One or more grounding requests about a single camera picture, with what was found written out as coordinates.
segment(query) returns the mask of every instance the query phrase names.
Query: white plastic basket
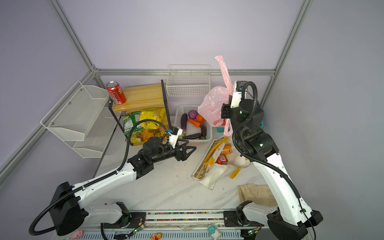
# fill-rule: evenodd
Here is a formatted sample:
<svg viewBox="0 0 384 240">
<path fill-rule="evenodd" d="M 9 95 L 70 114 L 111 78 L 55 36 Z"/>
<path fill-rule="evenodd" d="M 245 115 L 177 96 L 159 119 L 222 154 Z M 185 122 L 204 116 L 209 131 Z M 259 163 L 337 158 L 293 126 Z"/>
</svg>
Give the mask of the white plastic basket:
<svg viewBox="0 0 384 240">
<path fill-rule="evenodd" d="M 175 127 L 181 127 L 181 116 L 186 113 L 188 114 L 191 110 L 196 110 L 199 105 L 193 105 L 193 104 L 185 104 L 185 105 L 178 105 L 176 109 L 176 116 L 175 116 Z M 212 140 L 212 127 L 211 125 L 205 123 L 207 125 L 207 136 L 206 140 L 189 140 L 190 144 L 204 144 L 207 142 L 210 142 Z M 197 131 L 196 127 L 187 121 L 187 135 L 200 133 L 200 131 Z"/>
<path fill-rule="evenodd" d="M 168 96 L 205 96 L 211 89 L 209 65 L 168 65 L 168 68 Z"/>
</svg>

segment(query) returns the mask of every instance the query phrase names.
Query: yellow chip bag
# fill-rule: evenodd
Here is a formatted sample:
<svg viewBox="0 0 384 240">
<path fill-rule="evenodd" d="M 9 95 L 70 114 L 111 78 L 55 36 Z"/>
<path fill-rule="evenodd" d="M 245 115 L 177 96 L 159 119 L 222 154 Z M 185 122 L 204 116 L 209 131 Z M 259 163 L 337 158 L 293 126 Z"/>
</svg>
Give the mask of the yellow chip bag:
<svg viewBox="0 0 384 240">
<path fill-rule="evenodd" d="M 158 122 L 161 122 L 163 120 L 165 112 L 166 112 L 165 108 L 146 108 L 141 111 L 139 121 L 145 120 L 145 119 L 153 119 Z M 143 122 L 140 125 L 145 129 L 159 128 L 159 125 L 154 122 Z"/>
</svg>

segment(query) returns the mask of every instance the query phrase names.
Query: eggplant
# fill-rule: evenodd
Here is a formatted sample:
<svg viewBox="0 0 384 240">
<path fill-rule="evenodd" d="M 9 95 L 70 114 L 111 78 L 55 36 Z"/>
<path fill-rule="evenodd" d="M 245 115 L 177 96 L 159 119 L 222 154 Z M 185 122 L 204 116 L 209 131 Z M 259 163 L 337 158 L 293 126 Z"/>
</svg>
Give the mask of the eggplant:
<svg viewBox="0 0 384 240">
<path fill-rule="evenodd" d="M 183 139 L 196 139 L 196 138 L 201 138 L 201 133 L 195 133 L 195 134 L 192 134 L 192 135 L 188 135 L 188 136 L 184 136 Z"/>
<path fill-rule="evenodd" d="M 186 113 L 184 113 L 182 116 L 181 116 L 181 129 L 183 129 L 183 134 L 185 135 L 186 132 L 187 132 L 187 119 L 188 119 L 188 115 Z"/>
<path fill-rule="evenodd" d="M 202 137 L 206 137 L 207 136 L 207 124 L 205 122 L 201 126 L 201 135 L 202 135 Z"/>
</svg>

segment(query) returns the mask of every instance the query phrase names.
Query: carrot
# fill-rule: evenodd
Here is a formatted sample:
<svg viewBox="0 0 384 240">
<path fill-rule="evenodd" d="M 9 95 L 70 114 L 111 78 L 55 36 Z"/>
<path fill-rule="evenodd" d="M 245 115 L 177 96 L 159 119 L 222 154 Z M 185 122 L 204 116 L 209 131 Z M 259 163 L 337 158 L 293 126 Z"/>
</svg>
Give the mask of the carrot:
<svg viewBox="0 0 384 240">
<path fill-rule="evenodd" d="M 197 117 L 196 117 L 196 121 L 199 122 L 199 123 L 202 123 L 202 122 L 205 121 L 205 119 L 199 114 L 199 115 L 197 115 Z"/>
<path fill-rule="evenodd" d="M 188 119 L 188 121 L 190 123 L 192 123 L 193 125 L 195 125 L 195 127 L 200 127 L 200 123 L 199 122 L 196 122 L 195 120 L 192 120 L 192 119 Z"/>
</svg>

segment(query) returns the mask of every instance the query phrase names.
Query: can lid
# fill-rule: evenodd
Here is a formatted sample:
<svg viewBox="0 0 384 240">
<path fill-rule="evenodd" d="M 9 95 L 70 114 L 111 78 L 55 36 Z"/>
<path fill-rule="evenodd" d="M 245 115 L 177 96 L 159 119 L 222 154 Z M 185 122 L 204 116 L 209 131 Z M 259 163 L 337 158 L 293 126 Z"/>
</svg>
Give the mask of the can lid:
<svg viewBox="0 0 384 240">
<path fill-rule="evenodd" d="M 117 85 L 118 83 L 115 81 L 110 81 L 109 83 L 107 83 L 108 88 L 113 88 L 113 87 L 116 87 Z"/>
</svg>

